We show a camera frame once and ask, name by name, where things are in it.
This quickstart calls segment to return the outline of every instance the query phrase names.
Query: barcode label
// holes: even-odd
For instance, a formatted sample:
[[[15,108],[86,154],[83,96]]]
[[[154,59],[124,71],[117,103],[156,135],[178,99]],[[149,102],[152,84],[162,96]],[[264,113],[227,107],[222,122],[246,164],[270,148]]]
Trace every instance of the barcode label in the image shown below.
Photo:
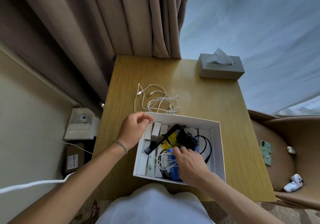
[[[78,154],[68,157],[68,170],[78,167]]]

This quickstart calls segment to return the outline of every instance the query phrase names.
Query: phone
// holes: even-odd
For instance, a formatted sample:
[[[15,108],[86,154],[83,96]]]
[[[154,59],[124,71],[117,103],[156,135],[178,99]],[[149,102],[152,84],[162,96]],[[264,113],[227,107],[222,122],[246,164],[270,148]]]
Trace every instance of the phone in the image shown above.
[[[271,144],[269,142],[262,140],[260,142],[260,150],[262,153],[264,163],[268,166],[271,166],[271,152],[272,152]]]

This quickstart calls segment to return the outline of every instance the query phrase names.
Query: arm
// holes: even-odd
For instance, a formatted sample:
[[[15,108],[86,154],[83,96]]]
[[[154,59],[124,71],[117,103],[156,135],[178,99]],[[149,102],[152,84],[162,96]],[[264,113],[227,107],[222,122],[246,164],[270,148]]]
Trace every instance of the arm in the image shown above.
[[[283,223],[208,170],[199,153],[184,146],[181,150],[175,147],[173,152],[180,178],[214,199],[236,223]]]
[[[130,150],[152,121],[153,117],[143,112],[129,115],[121,125],[117,141]],[[125,153],[122,146],[113,143],[98,157],[72,174],[65,183],[36,201],[9,224],[70,223],[90,194]]]

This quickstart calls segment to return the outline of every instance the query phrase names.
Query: chair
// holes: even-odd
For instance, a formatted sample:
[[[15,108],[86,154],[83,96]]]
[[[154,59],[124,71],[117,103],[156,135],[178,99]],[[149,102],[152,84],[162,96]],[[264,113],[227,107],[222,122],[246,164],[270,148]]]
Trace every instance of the chair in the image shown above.
[[[257,141],[271,143],[271,166],[266,166],[277,204],[320,210],[320,116],[276,117],[248,110]],[[296,155],[287,152],[294,147]],[[304,180],[301,189],[286,193],[291,176]]]

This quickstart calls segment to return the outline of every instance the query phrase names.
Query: wooden table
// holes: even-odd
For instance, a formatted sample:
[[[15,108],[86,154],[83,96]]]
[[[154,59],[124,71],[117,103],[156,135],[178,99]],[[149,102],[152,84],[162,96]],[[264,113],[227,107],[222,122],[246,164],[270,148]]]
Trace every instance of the wooden table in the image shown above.
[[[178,115],[221,122],[226,182],[253,201],[275,201],[238,81],[200,78],[196,63],[196,60],[187,59],[117,56],[93,157],[116,139],[123,119],[134,113],[138,83],[143,88],[159,84],[170,96],[179,95],[176,105],[181,110]],[[142,111],[141,102],[142,97],[139,97],[137,109]],[[136,152],[137,147],[134,147],[115,165],[91,198],[115,200],[152,182],[133,177]],[[201,201],[211,200],[190,186],[161,183],[172,194],[190,191]]]

